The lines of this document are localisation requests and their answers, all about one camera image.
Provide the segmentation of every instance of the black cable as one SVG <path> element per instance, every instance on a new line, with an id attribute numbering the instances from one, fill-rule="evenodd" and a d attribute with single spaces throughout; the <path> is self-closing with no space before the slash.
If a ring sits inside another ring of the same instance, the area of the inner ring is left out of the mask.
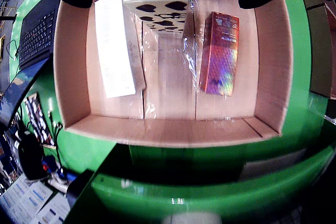
<path id="1" fill-rule="evenodd" d="M 13 58 L 13 57 L 11 56 L 11 54 L 9 53 L 8 46 L 9 46 L 13 41 L 14 41 L 14 43 L 15 43 L 15 47 L 16 47 L 16 53 L 15 53 L 15 55 L 16 55 L 16 54 L 17 54 L 17 51 L 18 51 L 18 47 L 17 47 L 17 45 L 16 45 L 16 41 L 15 41 L 14 39 L 12 39 L 12 40 L 6 45 L 6 51 L 7 51 L 8 55 L 11 57 L 12 60 L 14 60 L 14 58 Z"/>
<path id="2" fill-rule="evenodd" d="M 20 119 L 22 120 L 22 106 L 20 104 Z"/>
<path id="3" fill-rule="evenodd" d="M 15 73 L 15 75 L 17 75 L 17 71 L 19 70 L 19 65 L 17 65 L 17 69 L 16 69 L 16 73 Z"/>
<path id="4" fill-rule="evenodd" d="M 59 162 L 59 165 L 60 165 L 60 168 L 62 169 L 63 166 L 62 166 L 62 162 L 61 162 L 61 157 L 59 155 L 59 147 L 58 147 L 58 134 L 59 132 L 61 131 L 62 128 L 59 128 L 56 135 L 55 135 L 55 146 L 56 146 L 56 152 L 57 152 L 57 158 L 58 158 L 58 162 Z"/>

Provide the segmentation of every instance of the green surface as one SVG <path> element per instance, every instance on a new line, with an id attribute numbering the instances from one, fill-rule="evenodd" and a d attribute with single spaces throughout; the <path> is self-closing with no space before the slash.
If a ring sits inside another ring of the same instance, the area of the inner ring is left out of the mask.
<path id="1" fill-rule="evenodd" d="M 311 73 L 311 43 L 307 12 L 303 0 L 286 0 L 293 38 L 293 80 L 289 108 L 282 136 L 267 141 L 229 147 L 186 150 L 182 157 L 195 167 L 213 167 L 237 162 L 256 161 L 285 155 L 311 146 L 318 139 L 324 121 L 328 99 L 309 92 Z M 167 150 L 131 146 L 134 162 L 165 164 Z M 170 156 L 181 156 L 181 151 Z"/>
<path id="2" fill-rule="evenodd" d="M 251 215 L 260 218 L 311 185 L 333 153 L 333 148 L 327 147 L 280 172 L 214 186 L 163 186 L 98 174 L 76 202 L 67 222 L 99 221 L 112 213 L 137 221 L 149 221 L 187 211 L 215 212 L 224 221 L 251 218 Z M 85 211 L 92 214 L 83 215 Z"/>
<path id="3" fill-rule="evenodd" d="M 19 42 L 23 17 L 39 0 L 25 0 L 18 9 L 17 20 L 13 25 L 12 39 Z M 184 151 L 182 159 L 193 163 L 193 166 L 218 166 L 220 163 L 244 163 L 246 161 L 267 159 L 310 146 L 319 136 L 323 116 L 328 99 L 309 92 L 311 72 L 310 35 L 307 13 L 303 0 L 286 0 L 293 36 L 294 74 L 290 95 L 290 104 L 282 130 L 282 137 L 268 141 L 244 144 L 239 146 L 196 148 Z M 15 76 L 18 61 L 10 60 L 10 77 Z M 51 68 L 38 78 L 29 93 L 38 92 L 42 109 L 47 114 L 53 107 L 55 121 L 60 120 L 55 98 L 54 80 Z M 114 143 L 94 140 L 79 135 L 61 132 L 59 147 L 63 163 L 66 167 L 81 172 L 85 168 L 96 170 Z M 161 148 L 131 147 L 134 161 L 140 158 L 155 160 L 157 164 L 167 157 L 180 156 L 181 151 L 169 151 Z"/>
<path id="4" fill-rule="evenodd" d="M 16 40 L 18 46 L 20 42 L 22 20 L 39 1 L 40 0 L 25 0 L 17 10 L 16 21 L 13 24 L 12 39 Z M 13 45 L 14 43 L 11 44 L 11 56 L 14 56 L 16 52 L 16 48 Z M 18 59 L 15 61 L 10 59 L 9 76 L 11 81 L 16 75 L 17 66 Z M 52 111 L 54 121 L 61 121 L 55 95 L 52 64 L 45 68 L 45 70 L 30 89 L 28 95 L 35 92 L 38 92 L 39 94 L 43 113 L 46 117 L 49 129 L 51 129 L 51 123 L 47 117 L 49 110 Z M 24 112 L 24 121 L 27 123 L 28 117 L 26 115 L 24 104 L 22 104 L 22 108 Z M 62 164 L 66 168 L 70 168 L 75 172 L 81 173 L 85 169 L 97 170 L 102 161 L 115 146 L 115 143 L 100 141 L 93 138 L 83 137 L 61 131 L 58 136 L 58 145 Z M 45 148 L 45 154 L 51 154 L 57 159 L 55 150 Z"/>

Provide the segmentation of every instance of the holographic box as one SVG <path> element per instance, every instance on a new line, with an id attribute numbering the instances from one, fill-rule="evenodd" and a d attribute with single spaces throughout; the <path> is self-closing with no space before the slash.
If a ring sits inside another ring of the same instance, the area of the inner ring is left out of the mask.
<path id="1" fill-rule="evenodd" d="M 231 96 L 237 66 L 239 18 L 212 12 L 205 20 L 200 89 Z"/>

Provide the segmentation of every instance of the paper label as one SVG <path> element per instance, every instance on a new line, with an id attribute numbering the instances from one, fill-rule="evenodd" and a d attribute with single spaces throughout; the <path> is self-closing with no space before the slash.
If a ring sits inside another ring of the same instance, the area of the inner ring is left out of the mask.
<path id="1" fill-rule="evenodd" d="M 95 3 L 98 55 L 107 98 L 135 94 L 122 0 Z"/>

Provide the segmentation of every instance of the keyboard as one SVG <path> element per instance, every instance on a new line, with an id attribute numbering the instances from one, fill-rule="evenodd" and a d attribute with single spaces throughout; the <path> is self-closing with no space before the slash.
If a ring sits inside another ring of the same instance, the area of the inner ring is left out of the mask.
<path id="1" fill-rule="evenodd" d="M 21 69 L 50 57 L 59 0 L 41 0 L 24 18 L 18 49 Z"/>
<path id="2" fill-rule="evenodd" d="M 19 50 L 19 64 L 24 65 L 51 46 L 51 33 L 53 32 L 54 11 L 44 16 L 38 25 L 31 31 L 22 35 Z"/>

